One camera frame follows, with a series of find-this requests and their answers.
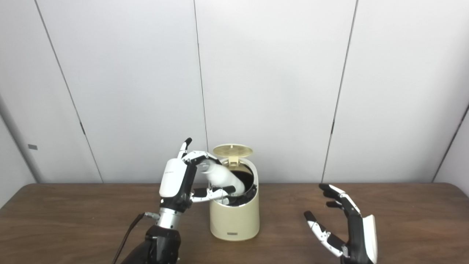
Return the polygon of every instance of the wooden table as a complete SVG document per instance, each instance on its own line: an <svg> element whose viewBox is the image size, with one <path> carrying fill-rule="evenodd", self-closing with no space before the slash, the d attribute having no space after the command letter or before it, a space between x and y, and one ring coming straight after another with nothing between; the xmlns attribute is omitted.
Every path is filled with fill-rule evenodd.
<svg viewBox="0 0 469 264"><path fill-rule="evenodd" d="M469 199L449 184L336 184L363 215L374 214L380 264L469 263ZM157 211L157 184L34 184L0 209L0 263L108 264L138 213ZM347 221L317 184L262 184L261 228L251 240L212 236L207 203L180 223L179 264L339 264L309 230L311 210L347 240ZM120 261L154 224L144 218Z"/></svg>

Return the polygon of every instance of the robotic hand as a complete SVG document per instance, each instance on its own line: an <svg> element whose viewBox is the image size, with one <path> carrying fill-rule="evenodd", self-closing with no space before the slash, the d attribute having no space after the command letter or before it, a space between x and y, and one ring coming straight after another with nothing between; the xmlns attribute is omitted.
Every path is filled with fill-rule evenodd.
<svg viewBox="0 0 469 264"><path fill-rule="evenodd" d="M375 217L369 215L363 218L349 195L339 188L329 184L319 184L319 188L324 191L325 197L335 199L326 202L328 207L344 211L348 220L348 242L326 230L310 211L306 211L304 216L313 233L329 251L340 257L341 264L376 264L378 245Z"/></svg>
<svg viewBox="0 0 469 264"><path fill-rule="evenodd" d="M181 215L191 207L193 202L205 202L212 199L223 199L223 197L237 192L235 186L217 186L214 188L201 188L192 192L192 184L197 171L197 165L210 160L205 166L205 171L222 167L220 161L205 151L192 151L187 153L187 147L192 139L188 138L181 146L177 158L170 159L165 168L159 195L161 201L159 214L146 212L140 214L130 225L124 236L113 264L125 244L132 230L143 216L151 217L157 222L148 229L145 241L140 243L122 262L122 264L175 264L178 260L181 237L178 232L178 224ZM230 178L228 182L236 182L239 179L232 173L225 174Z"/></svg>

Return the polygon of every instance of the white wall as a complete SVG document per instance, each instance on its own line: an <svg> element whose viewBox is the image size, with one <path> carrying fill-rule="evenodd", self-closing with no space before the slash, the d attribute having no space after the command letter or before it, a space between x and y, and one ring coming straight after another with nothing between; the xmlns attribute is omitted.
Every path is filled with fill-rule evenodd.
<svg viewBox="0 0 469 264"><path fill-rule="evenodd" d="M469 102L469 1L360 0L324 181L430 182Z"/></svg>
<svg viewBox="0 0 469 264"><path fill-rule="evenodd" d="M262 182L320 182L354 1L196 0L208 146Z"/></svg>
<svg viewBox="0 0 469 264"><path fill-rule="evenodd" d="M327 182L431 181L469 2L359 1L336 111L355 3L38 0L64 79L34 1L4 1L0 111L44 182L156 182L189 136L251 146L263 182L319 182L327 153Z"/></svg>
<svg viewBox="0 0 469 264"><path fill-rule="evenodd" d="M105 182L206 150L194 2L38 1Z"/></svg>
<svg viewBox="0 0 469 264"><path fill-rule="evenodd" d="M0 116L0 208L23 186L35 180Z"/></svg>
<svg viewBox="0 0 469 264"><path fill-rule="evenodd" d="M466 116L441 165L435 182L448 182L469 196L469 120Z"/></svg>
<svg viewBox="0 0 469 264"><path fill-rule="evenodd" d="M0 39L2 115L39 180L101 182L34 1L0 1Z"/></svg>

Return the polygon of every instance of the robot finger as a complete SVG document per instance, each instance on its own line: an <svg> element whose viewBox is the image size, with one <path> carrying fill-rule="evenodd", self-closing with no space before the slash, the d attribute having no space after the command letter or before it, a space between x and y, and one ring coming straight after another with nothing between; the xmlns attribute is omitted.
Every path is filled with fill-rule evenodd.
<svg viewBox="0 0 469 264"><path fill-rule="evenodd" d="M344 210L342 204L338 201L330 201L330 202L326 202L325 204L329 208L339 208L339 209Z"/></svg>
<svg viewBox="0 0 469 264"><path fill-rule="evenodd" d="M306 211L304 217L315 236L327 250L337 257L344 254L343 247L345 242L342 239L328 231L322 224L318 223L311 211Z"/></svg>

